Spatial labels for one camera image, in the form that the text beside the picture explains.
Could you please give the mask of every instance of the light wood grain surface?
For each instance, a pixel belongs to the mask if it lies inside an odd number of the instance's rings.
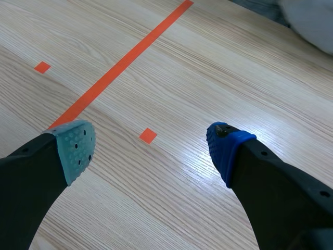
[[[333,186],[333,60],[225,0],[196,0],[79,118],[89,168],[54,203],[31,249],[258,249],[212,166],[225,121]],[[0,0],[0,156],[39,135],[178,0]],[[40,74],[40,61],[52,67]],[[150,144],[145,128],[158,136]]]

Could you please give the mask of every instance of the white object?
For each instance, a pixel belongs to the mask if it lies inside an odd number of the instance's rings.
[[[292,28],[333,55],[333,0],[279,0]]]

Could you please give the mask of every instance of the teal gripper pad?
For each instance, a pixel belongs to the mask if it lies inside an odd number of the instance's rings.
[[[43,133],[56,137],[63,173],[70,186],[93,159],[96,142],[93,125],[86,120],[76,120]]]

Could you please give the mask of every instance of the orange tape square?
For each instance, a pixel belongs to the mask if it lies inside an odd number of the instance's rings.
[[[144,142],[150,144],[155,137],[157,136],[157,134],[153,131],[151,131],[149,128],[147,128],[141,135],[140,135],[140,139],[143,140]]]
[[[37,70],[39,73],[44,74],[50,67],[51,66],[49,64],[42,61],[35,67],[35,70]]]

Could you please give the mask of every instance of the wooden floor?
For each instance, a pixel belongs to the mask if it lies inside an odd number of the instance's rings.
[[[181,0],[0,0],[0,156],[38,136]],[[31,249],[258,249],[211,163],[225,121],[333,186],[333,59],[225,0],[196,0],[81,115],[94,160]],[[45,61],[44,74],[34,70]],[[150,128],[150,144],[138,137]]]

